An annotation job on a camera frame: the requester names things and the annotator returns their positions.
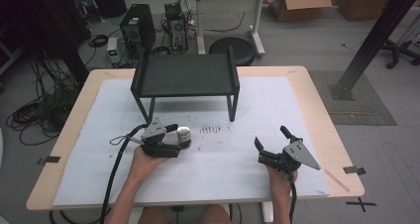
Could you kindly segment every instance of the electronic equipment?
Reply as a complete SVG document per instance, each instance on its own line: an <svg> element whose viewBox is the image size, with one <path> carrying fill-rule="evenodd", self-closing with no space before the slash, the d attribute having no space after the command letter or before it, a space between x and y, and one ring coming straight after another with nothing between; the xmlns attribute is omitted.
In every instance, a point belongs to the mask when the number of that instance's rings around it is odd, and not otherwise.
<svg viewBox="0 0 420 224"><path fill-rule="evenodd" d="M150 54L156 40L154 20L148 4L133 4L120 24L129 56L138 57L139 47Z"/></svg>
<svg viewBox="0 0 420 224"><path fill-rule="evenodd" d="M290 183L292 191L292 201L290 206L290 223L293 219L294 205L296 203L296 186L294 185L295 172L300 168L301 164L305 164L311 168L317 170L321 169L312 155L309 153L303 144L303 139L296 138L292 135L286 127L281 126L280 131L283 135L290 140L290 144L283 148L283 153L270 153L263 149L263 145L260 140L256 137L254 144L256 145L257 150L259 150L259 163L275 168L277 171L281 172L284 177ZM262 213L264 221L268 220L272 222L272 203L264 203L262 205Z"/></svg>
<svg viewBox="0 0 420 224"><path fill-rule="evenodd" d="M186 25L183 15L178 20L169 21L169 28L172 50L176 53L181 53L188 50Z"/></svg>
<svg viewBox="0 0 420 224"><path fill-rule="evenodd" d="M180 4L165 4L164 14L166 16L164 29L169 34L172 52L176 54L186 52L188 50L186 19L182 14Z"/></svg>
<svg viewBox="0 0 420 224"><path fill-rule="evenodd" d="M168 20L178 19L181 13L182 13L182 9L179 3L164 5L164 15L166 16Z"/></svg>
<svg viewBox="0 0 420 224"><path fill-rule="evenodd" d="M166 133L176 131L178 145L169 145L162 140ZM154 118L141 136L141 140L126 136L126 139L140 144L145 154L154 158L177 158L181 150L188 149L191 145L189 128L180 127L178 124L165 126L158 118Z"/></svg>
<svg viewBox="0 0 420 224"><path fill-rule="evenodd" d="M117 38L109 38L108 39L108 57L111 59L112 63L119 63L123 54L121 53L120 47L118 46L118 39Z"/></svg>

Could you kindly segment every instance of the gray floor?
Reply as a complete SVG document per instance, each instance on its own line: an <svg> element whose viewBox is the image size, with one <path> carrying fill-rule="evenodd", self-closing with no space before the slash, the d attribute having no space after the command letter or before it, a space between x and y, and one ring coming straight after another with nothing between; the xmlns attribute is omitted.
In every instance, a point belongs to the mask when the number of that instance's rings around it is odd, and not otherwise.
<svg viewBox="0 0 420 224"><path fill-rule="evenodd" d="M175 0L126 0L131 3L150 3L158 27L163 3ZM397 40L414 18L420 13L412 9L392 35ZM239 24L235 12L205 15L206 29L230 29ZM107 19L106 23L91 22L92 34L105 34L118 29L120 18ZM253 14L245 14L242 26L230 34L210 34L206 46L212 40L226 36L249 38L247 32L253 21ZM253 66L262 65L304 65L309 70L344 71L358 51L356 47L364 40L374 21L348 22L337 12L337 8L324 10L322 18L314 21L278 23L267 7L262 9L260 35L266 55L258 57ZM342 46L355 47L346 49ZM420 48L411 46L416 52ZM80 46L80 57L88 61L93 49ZM382 99L397 123L397 126L336 126L346 146L350 158L357 167L363 167L367 174L361 176L366 193L363 202L376 206L348 205L355 198L326 200L298 200L295 223L420 223L420 67L411 65L410 59L403 57L394 69L387 69L389 52L379 52L366 70L365 75ZM105 48L98 49L89 68L110 67L106 60ZM36 97L35 76L30 66L20 59L1 77L5 91L0 94L0 127L3 131L4 158L0 171L0 216L10 223L49 223L49 214L26 209L26 201L42 171L37 165L53 147L54 141L41 146L27 147L19 142L19 133L5 125L6 118L16 109ZM38 129L32 129L25 136L31 141L45 137ZM239 223L240 215L234 206L234 223ZM256 203L243 203L242 223L262 223L262 212ZM203 206L188 206L180 213L180 223L196 223ZM165 212L174 222L175 214ZM99 209L66 211L76 222L88 222L99 215ZM64 223L54 214L57 223Z"/></svg>

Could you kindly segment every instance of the person's right hand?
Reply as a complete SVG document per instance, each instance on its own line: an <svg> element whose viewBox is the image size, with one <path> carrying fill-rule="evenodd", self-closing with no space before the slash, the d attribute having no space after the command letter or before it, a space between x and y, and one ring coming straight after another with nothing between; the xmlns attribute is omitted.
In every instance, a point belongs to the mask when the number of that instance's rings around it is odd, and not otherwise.
<svg viewBox="0 0 420 224"><path fill-rule="evenodd" d="M145 154L142 147L134 149L133 161L129 172L129 177L138 181L144 181L161 163L169 158L153 158Z"/></svg>
<svg viewBox="0 0 420 224"><path fill-rule="evenodd" d="M271 198L278 201L287 201L290 197L290 183L282 173L274 168L266 166L269 175L269 188L271 191Z"/></svg>

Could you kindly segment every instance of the computer tower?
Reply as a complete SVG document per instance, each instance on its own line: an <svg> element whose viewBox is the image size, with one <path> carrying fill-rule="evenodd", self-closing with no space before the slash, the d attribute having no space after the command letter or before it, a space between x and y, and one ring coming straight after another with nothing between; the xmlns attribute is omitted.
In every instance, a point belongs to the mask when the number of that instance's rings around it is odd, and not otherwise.
<svg viewBox="0 0 420 224"><path fill-rule="evenodd" d="M129 50L138 45L150 54L156 40L154 20L148 4L133 4L120 24Z"/></svg>

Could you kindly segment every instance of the office chair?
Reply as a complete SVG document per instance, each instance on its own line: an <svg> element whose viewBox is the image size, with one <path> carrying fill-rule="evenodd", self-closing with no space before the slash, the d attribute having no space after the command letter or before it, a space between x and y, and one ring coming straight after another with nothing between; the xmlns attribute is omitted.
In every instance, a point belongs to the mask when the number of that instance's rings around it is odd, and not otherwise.
<svg viewBox="0 0 420 224"><path fill-rule="evenodd" d="M392 69L399 63L400 55L406 55L413 58L411 64L419 65L420 64L420 55L409 50L408 47L412 44L411 41L406 41L411 33L416 29L417 25L420 23L420 14L414 20L413 23L408 27L407 30L402 34L398 42L394 43L390 39L387 39L384 44L380 47L382 50L388 50L392 52L392 62L386 65L387 68Z"/></svg>

